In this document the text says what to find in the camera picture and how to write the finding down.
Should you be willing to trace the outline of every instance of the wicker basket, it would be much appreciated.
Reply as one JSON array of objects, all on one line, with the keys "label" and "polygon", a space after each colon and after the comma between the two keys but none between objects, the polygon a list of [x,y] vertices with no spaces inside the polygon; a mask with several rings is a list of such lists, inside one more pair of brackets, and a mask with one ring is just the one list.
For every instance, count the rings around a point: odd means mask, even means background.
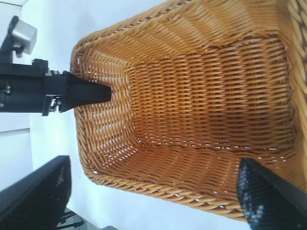
[{"label": "wicker basket", "polygon": [[245,220],[250,157],[306,189],[306,1],[173,0],[82,39],[71,71],[113,88],[75,109],[96,184]]}]

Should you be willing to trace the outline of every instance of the white table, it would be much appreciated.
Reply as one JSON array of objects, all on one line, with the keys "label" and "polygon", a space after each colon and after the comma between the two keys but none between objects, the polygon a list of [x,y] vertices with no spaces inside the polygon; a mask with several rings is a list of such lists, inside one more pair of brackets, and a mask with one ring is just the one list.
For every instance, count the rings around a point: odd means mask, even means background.
[{"label": "white table", "polygon": [[[163,0],[30,0],[23,19],[38,29],[31,56],[49,61],[53,70],[69,70],[71,51],[82,37],[125,20]],[[161,199],[95,185],[79,162],[73,111],[30,117],[33,167],[58,155],[70,155],[72,195],[68,208],[103,228],[119,230],[248,230],[246,223]]]}]

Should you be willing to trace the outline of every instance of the black object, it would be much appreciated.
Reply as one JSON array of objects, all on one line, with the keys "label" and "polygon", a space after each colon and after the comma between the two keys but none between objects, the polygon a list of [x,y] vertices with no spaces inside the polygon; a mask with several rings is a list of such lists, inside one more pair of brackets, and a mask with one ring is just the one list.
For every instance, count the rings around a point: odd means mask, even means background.
[{"label": "black object", "polygon": [[0,192],[0,229],[55,230],[70,196],[70,159],[59,156]]},{"label": "black object", "polygon": [[[17,25],[18,29],[21,27],[18,33],[14,32]],[[18,42],[26,37],[19,34],[27,30],[27,26],[30,25],[14,16],[0,48],[0,112],[47,116],[57,109],[61,113],[77,106],[111,100],[110,87],[80,79],[67,71],[62,74],[50,71],[48,61],[35,59],[32,65],[13,64],[13,51],[19,55],[25,46],[33,46],[30,38]]]},{"label": "black object", "polygon": [[[69,218],[71,218],[71,217],[73,217],[73,216],[75,216],[75,215],[76,215],[76,213],[74,213],[73,211],[65,212],[65,213],[62,215],[62,217],[61,217],[61,219],[60,219],[59,222],[60,222],[61,224],[64,224],[64,223],[66,223],[66,220],[67,220],[67,219],[69,219]],[[64,225],[64,226],[59,226],[59,227],[57,227],[56,229],[57,229],[57,230],[58,230],[58,229],[67,229],[67,228],[70,228],[70,227],[77,228],[77,227],[82,226],[83,224],[84,224],[84,221],[81,220],[81,221],[76,222],[76,223],[73,223],[73,224],[67,224],[67,225]]]},{"label": "black object", "polygon": [[253,159],[242,159],[237,195],[252,230],[307,229],[307,194]]}]

